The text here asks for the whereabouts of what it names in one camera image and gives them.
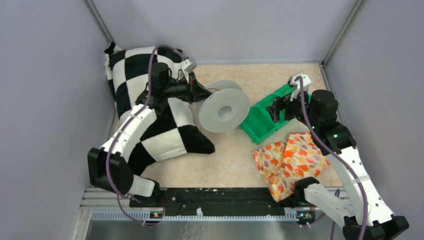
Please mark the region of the grey perforated cable spool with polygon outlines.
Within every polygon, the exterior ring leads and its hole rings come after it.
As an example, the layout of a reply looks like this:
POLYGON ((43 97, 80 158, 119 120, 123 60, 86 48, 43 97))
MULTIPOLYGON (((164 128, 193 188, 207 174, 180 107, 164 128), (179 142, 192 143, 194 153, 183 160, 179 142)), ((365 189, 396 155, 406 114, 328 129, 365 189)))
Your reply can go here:
POLYGON ((230 79, 206 86, 212 95, 195 104, 199 125, 208 132, 224 133, 238 127, 248 116, 251 102, 242 87, 230 79))

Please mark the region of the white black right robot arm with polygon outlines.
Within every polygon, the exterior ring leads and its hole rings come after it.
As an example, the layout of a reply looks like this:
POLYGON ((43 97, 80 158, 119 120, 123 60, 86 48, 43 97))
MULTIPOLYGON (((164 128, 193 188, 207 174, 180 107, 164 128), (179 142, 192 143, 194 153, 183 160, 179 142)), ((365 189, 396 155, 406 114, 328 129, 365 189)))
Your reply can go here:
POLYGON ((409 228, 375 188, 361 161, 357 143, 337 119, 339 104, 332 92, 315 90, 277 96, 266 107, 274 122, 296 119, 305 124, 313 143, 338 175, 349 203, 307 177, 295 183, 293 200, 299 206, 318 207, 338 225, 346 240, 392 240, 409 228))

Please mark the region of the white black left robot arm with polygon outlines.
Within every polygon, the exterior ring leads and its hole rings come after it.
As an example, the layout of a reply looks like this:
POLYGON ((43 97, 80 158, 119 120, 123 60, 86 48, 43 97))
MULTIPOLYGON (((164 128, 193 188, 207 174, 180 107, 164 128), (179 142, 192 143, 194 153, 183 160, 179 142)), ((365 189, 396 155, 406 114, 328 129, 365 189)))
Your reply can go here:
POLYGON ((101 147, 89 150, 90 183, 122 198, 139 196, 147 206, 156 206, 161 198, 159 183, 142 177, 148 166, 187 153, 215 152, 190 110, 190 104, 210 96, 193 72, 175 79, 167 64, 155 63, 151 82, 118 130, 101 147))

